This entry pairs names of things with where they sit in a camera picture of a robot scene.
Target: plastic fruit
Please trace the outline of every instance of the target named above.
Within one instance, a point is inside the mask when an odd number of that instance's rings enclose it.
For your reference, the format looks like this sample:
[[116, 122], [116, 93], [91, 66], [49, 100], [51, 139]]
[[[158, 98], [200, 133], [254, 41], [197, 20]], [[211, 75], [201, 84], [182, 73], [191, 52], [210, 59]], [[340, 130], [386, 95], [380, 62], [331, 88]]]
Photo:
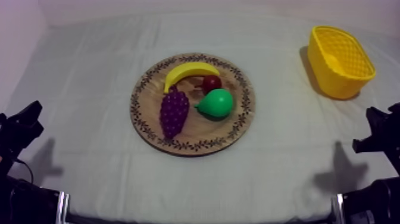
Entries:
[[221, 89], [222, 82], [218, 76], [205, 76], [200, 87], [203, 89], [204, 94], [208, 94], [214, 89]]
[[189, 99], [184, 92], [178, 92], [176, 86], [162, 99], [160, 124], [164, 136], [173, 139], [182, 131], [189, 113]]
[[189, 76], [219, 76], [220, 72], [212, 65], [204, 62], [188, 62], [173, 68], [165, 77], [164, 93], [167, 94], [170, 86]]
[[209, 92], [195, 107], [201, 113], [213, 117], [225, 117], [232, 111], [233, 97], [225, 89], [215, 89]]

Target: white sheet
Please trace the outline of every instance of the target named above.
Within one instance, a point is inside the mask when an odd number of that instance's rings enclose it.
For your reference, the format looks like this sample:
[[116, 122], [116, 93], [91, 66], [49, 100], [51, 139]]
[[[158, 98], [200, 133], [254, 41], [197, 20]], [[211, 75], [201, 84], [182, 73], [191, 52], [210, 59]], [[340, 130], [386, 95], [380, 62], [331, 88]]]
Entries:
[[[359, 97], [331, 100], [313, 90], [300, 56], [318, 24], [192, 12], [52, 29], [7, 110], [12, 115], [36, 99], [43, 104], [45, 131], [21, 159], [32, 166], [36, 184], [70, 193], [72, 211], [91, 216], [164, 223], [324, 216], [334, 193], [396, 176], [383, 154], [356, 155], [351, 141], [370, 134], [366, 108], [385, 110], [400, 101], [400, 45], [340, 26], [361, 41], [377, 77]], [[248, 132], [206, 157], [161, 153], [141, 140], [130, 121], [138, 78], [159, 60], [184, 52], [230, 60], [255, 90]], [[12, 173], [29, 177], [24, 167]]]

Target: purple grapes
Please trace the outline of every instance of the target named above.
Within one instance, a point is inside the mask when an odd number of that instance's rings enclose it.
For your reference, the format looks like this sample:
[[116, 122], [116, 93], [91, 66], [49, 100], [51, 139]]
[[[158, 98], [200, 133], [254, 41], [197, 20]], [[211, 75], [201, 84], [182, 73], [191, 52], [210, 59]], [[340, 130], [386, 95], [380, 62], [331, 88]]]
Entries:
[[171, 86], [160, 109], [160, 124], [166, 138], [173, 139], [182, 131], [188, 113], [189, 99], [184, 92], [178, 92], [176, 86]]

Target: decorative plate border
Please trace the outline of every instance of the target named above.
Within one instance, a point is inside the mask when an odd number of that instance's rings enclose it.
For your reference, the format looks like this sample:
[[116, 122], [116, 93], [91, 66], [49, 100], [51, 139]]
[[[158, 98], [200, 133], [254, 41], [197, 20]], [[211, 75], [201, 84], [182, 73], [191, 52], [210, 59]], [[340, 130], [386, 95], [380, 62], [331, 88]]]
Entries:
[[[239, 86], [242, 89], [242, 99], [240, 101], [240, 107], [242, 107], [242, 113], [237, 115], [237, 118], [233, 123], [231, 130], [227, 133], [226, 136], [223, 137], [216, 137], [215, 139], [211, 140], [200, 140], [196, 143], [180, 142], [179, 140], [167, 139], [164, 137], [160, 138], [149, 127], [147, 122], [142, 119], [142, 113], [140, 112], [139, 95], [146, 88], [146, 85], [152, 80], [153, 76], [159, 73], [160, 70], [166, 69], [168, 66], [176, 62], [187, 63], [193, 61], [202, 61], [217, 67], [222, 67], [224, 69], [228, 69], [231, 73], [234, 74], [235, 79], [239, 82]], [[148, 71], [146, 71], [146, 73], [142, 76], [141, 80], [138, 81], [133, 90], [131, 96], [130, 114], [131, 114], [132, 124], [134, 125], [135, 129], [138, 132], [142, 133], [141, 136], [146, 141], [150, 140], [151, 142], [149, 143], [151, 145], [161, 150], [163, 150], [162, 147], [168, 146], [174, 148], [175, 150], [193, 150], [195, 152], [199, 152], [198, 154], [180, 154], [171, 151], [166, 151], [167, 153], [170, 154], [199, 156], [220, 151], [228, 147], [230, 144], [234, 143], [243, 134], [242, 128], [244, 127], [248, 128], [248, 126], [252, 122], [254, 107], [255, 107], [255, 102], [252, 102], [252, 100], [254, 100], [254, 93], [248, 78], [241, 72], [240, 69], [238, 69], [232, 63], [226, 60], [221, 60], [216, 56], [208, 54], [201, 54], [201, 53], [180, 54], [162, 60], [153, 67], [151, 67]], [[202, 150], [209, 149], [215, 146], [223, 148], [219, 148], [212, 152], [201, 153]]]

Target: white wall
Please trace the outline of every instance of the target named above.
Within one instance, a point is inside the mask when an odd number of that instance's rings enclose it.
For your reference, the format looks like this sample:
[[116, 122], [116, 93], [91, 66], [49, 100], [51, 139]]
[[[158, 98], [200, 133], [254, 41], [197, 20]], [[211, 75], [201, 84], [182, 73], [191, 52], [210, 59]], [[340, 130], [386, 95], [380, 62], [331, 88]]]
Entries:
[[229, 9], [329, 21], [400, 36], [400, 0], [40, 0], [40, 3], [53, 26], [130, 13]]
[[0, 0], [0, 111], [5, 110], [46, 28], [38, 0]]

